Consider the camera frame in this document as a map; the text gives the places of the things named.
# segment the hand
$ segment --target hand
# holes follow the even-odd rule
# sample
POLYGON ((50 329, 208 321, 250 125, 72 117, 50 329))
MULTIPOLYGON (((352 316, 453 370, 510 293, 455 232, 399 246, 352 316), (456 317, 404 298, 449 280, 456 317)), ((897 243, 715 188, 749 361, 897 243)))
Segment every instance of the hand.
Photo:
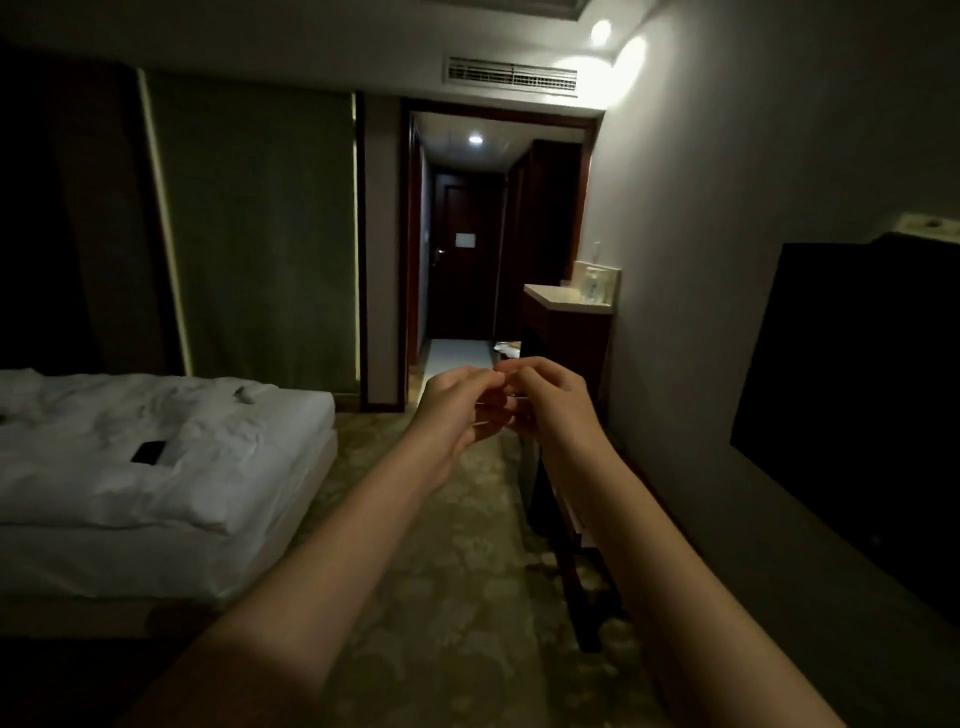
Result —
POLYGON ((465 449, 511 423, 505 384, 505 375, 477 367, 453 369, 427 382, 404 440, 434 459, 433 488, 444 483, 465 449))
POLYGON ((528 400, 526 406, 518 400, 505 407, 517 412, 516 420, 508 423, 515 429, 546 447, 568 451, 609 444, 582 376, 542 357, 510 359, 495 369, 507 376, 507 395, 528 400))

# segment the recessed light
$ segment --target recessed light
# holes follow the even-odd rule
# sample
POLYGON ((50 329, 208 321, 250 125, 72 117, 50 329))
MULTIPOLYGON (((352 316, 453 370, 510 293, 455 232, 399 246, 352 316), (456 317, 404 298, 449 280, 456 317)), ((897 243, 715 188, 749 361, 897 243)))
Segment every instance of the recessed light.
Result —
POLYGON ((610 40, 610 33, 612 32, 613 25, 610 24, 610 21, 601 20, 590 31, 590 39, 593 41, 593 45, 599 47, 610 40))

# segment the wooden door frame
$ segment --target wooden door frame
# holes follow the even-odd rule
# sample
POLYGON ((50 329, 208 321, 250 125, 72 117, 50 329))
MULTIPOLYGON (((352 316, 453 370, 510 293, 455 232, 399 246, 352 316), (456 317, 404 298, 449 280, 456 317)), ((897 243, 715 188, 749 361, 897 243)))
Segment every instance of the wooden door frame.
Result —
POLYGON ((597 132, 603 121, 603 114, 597 117, 563 116, 553 113, 537 111, 520 111, 516 109, 498 109, 496 107, 478 107, 467 104, 451 104, 442 101, 427 101, 425 99, 404 98, 401 102, 400 128, 400 281, 399 281, 399 321, 397 349, 398 361, 398 401, 406 402, 407 381, 410 376, 410 362, 416 362, 419 352, 410 352, 411 341, 416 348, 418 325, 418 306, 420 304, 420 189, 422 180, 416 192, 413 190, 414 165, 418 167, 416 176, 419 176, 420 137, 414 126, 414 114, 418 111, 441 113, 447 116, 469 116, 477 119, 492 121, 511 121, 519 124, 537 124, 546 127, 563 127, 565 129, 582 129, 586 132, 583 153, 581 156, 580 181, 577 189, 577 208, 574 213, 573 235, 570 240, 570 258, 566 263, 566 276, 569 279, 573 270, 573 261, 577 256, 580 234, 584 223, 584 208, 587 203, 587 185, 589 182, 590 164, 593 157, 593 146, 597 132))

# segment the green curtain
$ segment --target green curtain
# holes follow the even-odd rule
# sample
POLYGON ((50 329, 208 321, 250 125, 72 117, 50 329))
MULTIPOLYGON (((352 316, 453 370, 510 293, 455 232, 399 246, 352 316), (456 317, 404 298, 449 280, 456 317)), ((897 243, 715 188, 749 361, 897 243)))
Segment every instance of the green curtain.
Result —
POLYGON ((355 393, 351 97, 148 88, 194 374, 355 393))

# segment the ceiling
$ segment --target ceiling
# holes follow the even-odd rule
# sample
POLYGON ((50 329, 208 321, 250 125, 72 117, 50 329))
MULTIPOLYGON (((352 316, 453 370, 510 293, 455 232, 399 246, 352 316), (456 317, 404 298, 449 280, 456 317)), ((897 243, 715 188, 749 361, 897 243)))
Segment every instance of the ceiling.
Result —
POLYGON ((530 149, 534 139, 579 143, 584 130, 542 127, 437 113, 414 114, 423 149, 431 164, 469 172, 506 172, 530 149), (483 145, 469 138, 479 133, 483 145))
POLYGON ((0 0, 0 37, 148 70, 597 115, 595 89, 654 2, 592 0, 569 21, 427 0, 0 0), (593 49, 602 18, 612 37, 593 49), (445 85, 448 55, 577 68, 584 93, 445 85))

